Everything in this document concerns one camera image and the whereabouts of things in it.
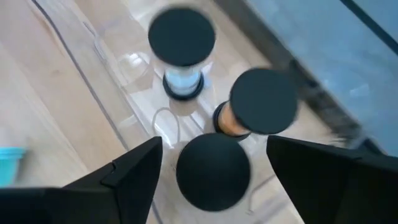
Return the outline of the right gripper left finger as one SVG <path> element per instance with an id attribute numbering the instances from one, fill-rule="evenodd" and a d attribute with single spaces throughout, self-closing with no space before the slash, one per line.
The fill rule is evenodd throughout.
<path id="1" fill-rule="evenodd" d="M 146 224 L 162 163 L 153 137 L 64 186 L 0 190 L 0 224 Z"/>

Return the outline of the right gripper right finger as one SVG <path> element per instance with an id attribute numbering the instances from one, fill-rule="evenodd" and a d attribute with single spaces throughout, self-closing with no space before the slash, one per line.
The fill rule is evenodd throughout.
<path id="1" fill-rule="evenodd" d="M 267 156 L 305 224 L 398 224 L 398 158 L 282 136 Z"/>

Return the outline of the teal sand hourglass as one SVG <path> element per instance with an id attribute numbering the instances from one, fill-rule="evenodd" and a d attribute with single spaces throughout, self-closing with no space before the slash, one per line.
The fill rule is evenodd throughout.
<path id="1" fill-rule="evenodd" d="M 19 161 L 25 152 L 23 147 L 0 147 L 0 187 L 7 187 L 15 181 Z"/>

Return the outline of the black hourglass orange sand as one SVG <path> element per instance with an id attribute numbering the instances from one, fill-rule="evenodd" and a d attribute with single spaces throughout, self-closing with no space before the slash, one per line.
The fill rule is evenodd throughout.
<path id="1" fill-rule="evenodd" d="M 243 72 L 227 101 L 213 113 L 213 126 L 239 141 L 250 134 L 270 135 L 286 130 L 295 120 L 298 99 L 288 75 L 266 68 Z"/>

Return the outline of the black hourglass purple sand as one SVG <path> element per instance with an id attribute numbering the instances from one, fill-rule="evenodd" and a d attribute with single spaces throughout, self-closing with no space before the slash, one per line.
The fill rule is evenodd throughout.
<path id="1" fill-rule="evenodd" d="M 220 212 L 244 197 L 251 180 L 251 163 L 233 138 L 202 134 L 181 150 L 176 179 L 182 195 L 194 207 Z"/>

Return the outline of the black hourglass pale sand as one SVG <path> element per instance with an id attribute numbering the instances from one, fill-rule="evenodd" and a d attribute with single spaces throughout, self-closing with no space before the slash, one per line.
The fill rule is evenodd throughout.
<path id="1" fill-rule="evenodd" d="M 197 97 L 205 85 L 203 64 L 216 40 L 208 16 L 188 6 L 167 7 L 152 18 L 147 37 L 164 69 L 162 84 L 166 94 L 178 101 Z"/>

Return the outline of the small clear plastic bin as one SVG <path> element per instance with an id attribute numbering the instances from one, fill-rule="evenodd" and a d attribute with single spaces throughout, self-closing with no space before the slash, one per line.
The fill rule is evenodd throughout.
<path id="1" fill-rule="evenodd" d="M 266 155 L 267 138 L 242 141 L 252 164 L 249 192 L 232 208 L 204 212 L 190 205 L 177 187 L 175 169 L 182 147 L 213 130 L 211 116 L 228 98 L 238 76 L 270 61 L 248 41 L 213 0 L 32 0 L 57 37 L 121 144 L 132 149 L 163 139 L 160 179 L 147 224 L 304 224 Z M 205 87 L 194 100 L 178 102 L 162 86 L 165 65 L 152 53 L 147 30 L 168 6 L 191 6 L 210 18 L 215 47 L 199 65 Z"/>

